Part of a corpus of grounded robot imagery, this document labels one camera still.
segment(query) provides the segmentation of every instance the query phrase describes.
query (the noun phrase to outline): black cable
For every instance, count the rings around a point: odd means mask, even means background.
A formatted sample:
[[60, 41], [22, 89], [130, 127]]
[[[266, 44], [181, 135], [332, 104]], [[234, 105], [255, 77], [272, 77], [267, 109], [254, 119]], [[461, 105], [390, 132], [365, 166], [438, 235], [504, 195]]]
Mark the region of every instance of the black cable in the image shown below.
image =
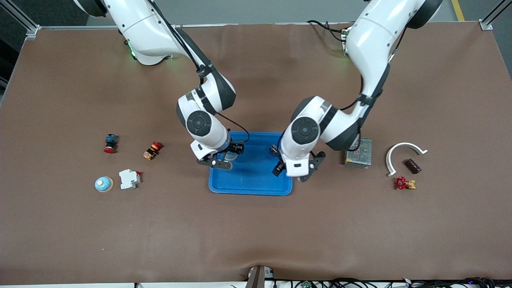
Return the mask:
[[306, 22], [309, 23], [309, 24], [311, 24], [311, 23], [318, 24], [318, 25], [320, 25], [320, 27], [322, 27], [322, 28], [324, 28], [326, 30], [331, 30], [331, 31], [336, 32], [336, 33], [341, 33], [342, 32], [341, 30], [337, 30], [337, 29], [329, 29], [329, 28], [327, 28], [327, 26], [325, 26], [324, 24], [322, 24], [322, 23], [320, 23], [320, 22], [318, 22], [316, 20], [310, 20], [310, 21], [306, 21]]
[[402, 43], [403, 36], [406, 34], [407, 27], [405, 27], [402, 31], [402, 35], [400, 36], [400, 39], [398, 40], [398, 43], [396, 44], [395, 51], [398, 49], [398, 46], [400, 46], [400, 43]]
[[228, 120], [229, 122], [231, 122], [231, 123], [235, 124], [236, 126], [238, 126], [238, 127], [242, 128], [242, 130], [244, 130], [244, 131], [245, 131], [245, 133], [247, 133], [247, 140], [245, 140], [245, 141], [244, 141], [244, 143], [249, 142], [249, 139], [251, 139], [251, 134], [249, 133], [249, 131], [247, 131], [247, 129], [245, 129], [242, 125], [240, 125], [240, 124], [236, 123], [235, 121], [233, 121], [233, 120], [229, 119], [228, 117], [226, 117], [226, 116], [222, 115], [221, 113], [217, 113], [217, 114], [218, 114], [219, 116], [221, 116], [222, 118], [224, 118], [224, 119]]
[[359, 138], [357, 139], [357, 146], [354, 149], [347, 149], [347, 151], [350, 151], [350, 152], [357, 151], [357, 149], [359, 149], [359, 146], [361, 146], [361, 125], [359, 125], [359, 122], [357, 123], [357, 134], [359, 135]]
[[279, 161], [283, 162], [283, 158], [281, 157], [281, 153], [279, 152], [279, 145], [281, 145], [281, 140], [283, 139], [283, 135], [285, 135], [285, 132], [286, 132], [286, 129], [288, 127], [286, 127], [284, 129], [284, 131], [281, 133], [281, 135], [279, 136], [279, 139], [278, 139], [278, 157], [279, 157]]
[[365, 81], [363, 80], [362, 75], [361, 75], [361, 88], [359, 89], [359, 94], [362, 93], [362, 87], [364, 84], [365, 84]]
[[414, 284], [417, 284], [417, 283], [425, 284], [425, 282], [424, 282], [424, 281], [415, 281], [415, 282], [411, 282], [411, 283], [409, 283], [409, 284], [408, 284], [408, 288], [415, 288], [415, 287], [413, 287], [413, 285], [414, 285]]
[[329, 26], [329, 22], [325, 21], [325, 25], [327, 25], [327, 29], [329, 30], [329, 32], [331, 32], [331, 35], [334, 37], [334, 39], [336, 39], [340, 42], [343, 42], [343, 40], [341, 38], [338, 38], [338, 37], [336, 37], [336, 35], [334, 35], [334, 33], [332, 32], [331, 26]]
[[336, 282], [338, 285], [338, 288], [345, 288], [348, 284], [351, 284], [349, 282], [345, 283], [345, 284], [341, 284], [340, 282]]
[[341, 108], [340, 110], [341, 110], [341, 111], [347, 110], [348, 108], [350, 108], [350, 107], [354, 106], [354, 104], [356, 104], [356, 103], [357, 103], [357, 99], [356, 99], [356, 100], [354, 100], [354, 102], [350, 103], [350, 105], [348, 105], [348, 106], [346, 106], [346, 107], [344, 107], [344, 108]]
[[353, 284], [353, 285], [356, 285], [357, 287], [359, 288], [362, 288], [361, 285], [357, 284], [356, 281], [360, 282], [359, 280], [357, 279], [352, 279], [351, 281], [347, 281], [347, 280], [344, 280], [345, 282], [347, 282], [348, 284]]
[[507, 9], [511, 4], [512, 4], [512, 2], [509, 2], [509, 3], [507, 4], [507, 6], [505, 6], [505, 8], [501, 9], [501, 11], [500, 11], [500, 12], [498, 12], [498, 14], [496, 14], [496, 16], [494, 16], [494, 18], [492, 18], [492, 19], [489, 21], [489, 23], [491, 23], [492, 21], [494, 21], [494, 19], [496, 19], [496, 17], [498, 17], [501, 13], [503, 13], [503, 11], [505, 11], [505, 9]]
[[360, 281], [360, 282], [363, 283], [363, 284], [371, 285], [373, 288], [378, 288], [375, 284], [373, 284], [371, 282], [368, 282], [368, 281]]
[[482, 22], [485, 22], [485, 21], [487, 20], [487, 18], [489, 18], [489, 16], [490, 16], [491, 14], [493, 14], [493, 13], [494, 13], [494, 11], [496, 11], [496, 9], [498, 9], [498, 8], [501, 6], [501, 4], [503, 4], [505, 1], [506, 1], [506, 0], [502, 0], [502, 1], [500, 2], [500, 4], [498, 4], [496, 7], [494, 7], [494, 9], [489, 13], [489, 15], [487, 15], [487, 16], [482, 20]]
[[185, 52], [187, 53], [187, 55], [190, 57], [190, 59], [192, 60], [192, 62], [194, 63], [194, 65], [196, 66], [196, 69], [197, 71], [201, 70], [201, 67], [199, 67], [199, 65], [197, 64], [196, 60], [194, 59], [194, 57], [192, 56], [192, 53], [190, 52], [190, 50], [188, 49], [187, 45], [185, 44], [185, 42], [183, 41], [183, 39], [181, 38], [181, 36], [178, 34], [178, 32], [174, 29], [174, 27], [167, 21], [167, 19], [163, 16], [163, 13], [162, 11], [160, 11], [160, 8], [158, 8], [157, 4], [155, 2], [153, 2], [152, 0], [147, 0], [149, 2], [149, 4], [155, 9], [155, 11], [157, 11], [158, 15], [163, 19], [163, 21], [165, 22], [165, 24], [167, 25], [167, 27], [169, 28], [170, 32], [173, 34], [173, 36], [176, 38], [176, 40], [178, 41], [178, 43], [180, 44], [180, 46], [185, 50]]
[[496, 287], [496, 284], [494, 283], [494, 281], [490, 278], [484, 278], [482, 279], [483, 283], [485, 284], [486, 281], [489, 282], [489, 288], [495, 288]]
[[420, 285], [420, 286], [417, 286], [414, 288], [434, 288], [434, 287], [440, 287], [440, 286], [445, 286], [445, 285], [451, 286], [454, 284], [460, 284], [460, 283], [457, 283], [457, 282], [444, 283], [442, 281], [432, 281], [430, 283], [426, 283], [425, 285]]

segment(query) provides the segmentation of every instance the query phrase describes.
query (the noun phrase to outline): white plastic arc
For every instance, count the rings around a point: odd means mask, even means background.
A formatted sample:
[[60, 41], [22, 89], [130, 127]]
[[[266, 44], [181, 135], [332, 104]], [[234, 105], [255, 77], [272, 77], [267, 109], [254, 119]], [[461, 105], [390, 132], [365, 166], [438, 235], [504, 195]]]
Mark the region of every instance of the white plastic arc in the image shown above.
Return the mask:
[[393, 167], [393, 164], [391, 163], [391, 154], [393, 153], [393, 150], [395, 150], [395, 148], [399, 147], [399, 146], [409, 147], [409, 148], [413, 149], [414, 151], [418, 152], [418, 155], [423, 155], [426, 152], [428, 152], [428, 150], [422, 150], [420, 147], [418, 147], [412, 143], [406, 143], [406, 142], [398, 143], [397, 145], [391, 147], [391, 149], [389, 149], [389, 151], [388, 151], [388, 154], [386, 155], [386, 166], [388, 166], [388, 170], [389, 170], [388, 177], [393, 176], [396, 173], [396, 170]]

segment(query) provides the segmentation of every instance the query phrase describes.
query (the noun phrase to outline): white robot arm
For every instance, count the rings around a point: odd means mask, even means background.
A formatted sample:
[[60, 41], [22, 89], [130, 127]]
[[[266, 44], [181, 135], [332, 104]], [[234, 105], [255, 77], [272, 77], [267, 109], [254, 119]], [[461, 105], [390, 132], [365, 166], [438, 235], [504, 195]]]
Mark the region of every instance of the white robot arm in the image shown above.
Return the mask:
[[[170, 25], [153, 0], [74, 0], [91, 16], [110, 13], [136, 59], [155, 65], [170, 55], [183, 55], [196, 65], [200, 84], [179, 98], [176, 113], [194, 138], [190, 145], [199, 164], [230, 169], [226, 153], [243, 153], [243, 144], [233, 142], [215, 114], [231, 107], [236, 93], [194, 41]], [[222, 153], [220, 161], [214, 157]]]
[[279, 145], [280, 162], [274, 175], [286, 169], [289, 177], [304, 182], [325, 156], [311, 150], [319, 139], [335, 151], [348, 150], [360, 130], [389, 73], [391, 46], [404, 28], [417, 29], [438, 11], [442, 0], [372, 0], [347, 35], [346, 53], [362, 76], [362, 89], [347, 114], [319, 96], [304, 99], [293, 112]]

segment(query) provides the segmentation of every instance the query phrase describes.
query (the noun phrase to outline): table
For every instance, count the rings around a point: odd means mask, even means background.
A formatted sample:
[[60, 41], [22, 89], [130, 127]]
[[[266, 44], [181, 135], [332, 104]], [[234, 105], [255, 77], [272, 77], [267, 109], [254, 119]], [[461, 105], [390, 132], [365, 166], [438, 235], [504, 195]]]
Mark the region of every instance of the table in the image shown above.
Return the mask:
[[[359, 92], [318, 26], [185, 30], [237, 91], [225, 115], [250, 131], [284, 130], [306, 97], [344, 107]], [[287, 197], [210, 192], [175, 113], [198, 84], [193, 64], [145, 67], [122, 42], [41, 30], [25, 43], [0, 109], [1, 284], [235, 281], [254, 265], [294, 279], [512, 278], [512, 82], [477, 22], [407, 31], [362, 130], [370, 168], [319, 144], [327, 158]], [[102, 152], [108, 133], [116, 154]], [[165, 147], [148, 161], [153, 141]], [[393, 155], [416, 191], [386, 176], [387, 149], [404, 141], [429, 151]], [[125, 169], [143, 172], [137, 189], [120, 190]], [[110, 192], [94, 190], [100, 176]]]

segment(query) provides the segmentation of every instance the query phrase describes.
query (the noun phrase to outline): metal mesh box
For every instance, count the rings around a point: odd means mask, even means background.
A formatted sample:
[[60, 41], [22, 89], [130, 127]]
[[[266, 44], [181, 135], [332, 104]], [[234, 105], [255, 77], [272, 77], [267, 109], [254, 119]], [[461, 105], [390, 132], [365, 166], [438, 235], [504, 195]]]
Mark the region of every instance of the metal mesh box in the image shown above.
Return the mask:
[[[356, 141], [350, 149], [357, 147]], [[365, 168], [372, 164], [372, 140], [367, 138], [361, 138], [361, 144], [359, 149], [356, 151], [345, 151], [345, 163], [346, 166]]]

